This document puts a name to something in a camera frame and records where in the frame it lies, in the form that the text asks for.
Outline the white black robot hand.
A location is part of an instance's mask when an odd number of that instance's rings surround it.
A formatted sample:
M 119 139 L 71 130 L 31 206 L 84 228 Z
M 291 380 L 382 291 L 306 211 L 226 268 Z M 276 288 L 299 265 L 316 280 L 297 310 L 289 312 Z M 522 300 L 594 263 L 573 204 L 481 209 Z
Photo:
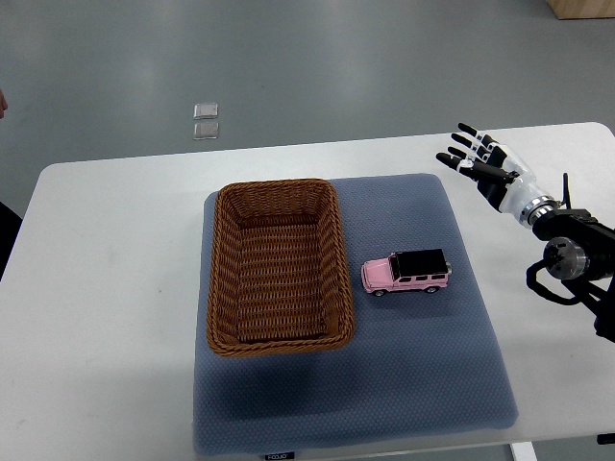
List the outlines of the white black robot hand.
M 494 209 L 529 228 L 538 216 L 557 208 L 551 194 L 538 186 L 532 170 L 508 146 L 489 133 L 460 123 L 454 144 L 436 159 L 477 185 Z

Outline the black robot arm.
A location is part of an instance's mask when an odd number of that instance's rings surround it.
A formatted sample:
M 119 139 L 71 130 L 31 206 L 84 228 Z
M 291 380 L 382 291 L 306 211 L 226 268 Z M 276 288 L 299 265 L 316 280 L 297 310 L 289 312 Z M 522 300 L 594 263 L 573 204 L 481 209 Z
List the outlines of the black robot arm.
M 526 271 L 526 284 L 541 298 L 560 305 L 583 304 L 595 316 L 598 336 L 614 340 L 614 284 L 606 289 L 595 282 L 614 279 L 614 230 L 585 209 L 557 209 L 542 205 L 529 215 L 534 235 L 547 243 L 542 258 Z M 538 280 L 547 271 L 572 296 L 555 294 Z

